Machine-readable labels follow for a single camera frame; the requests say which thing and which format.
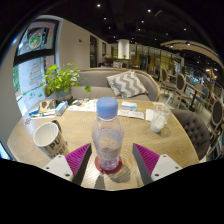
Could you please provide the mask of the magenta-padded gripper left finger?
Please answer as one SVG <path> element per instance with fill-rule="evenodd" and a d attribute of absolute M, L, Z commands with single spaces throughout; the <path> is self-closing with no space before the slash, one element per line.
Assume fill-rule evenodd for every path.
<path fill-rule="evenodd" d="M 91 154 L 91 144 L 86 144 L 66 156 L 56 156 L 44 167 L 44 170 L 81 185 Z"/>

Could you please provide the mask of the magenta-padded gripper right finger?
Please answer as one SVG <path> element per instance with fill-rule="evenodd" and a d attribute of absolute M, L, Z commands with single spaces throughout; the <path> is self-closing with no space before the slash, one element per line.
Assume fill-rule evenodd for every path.
<path fill-rule="evenodd" d="M 133 144 L 133 155 L 144 185 L 166 177 L 182 169 L 167 154 L 158 155 L 138 144 Z"/>

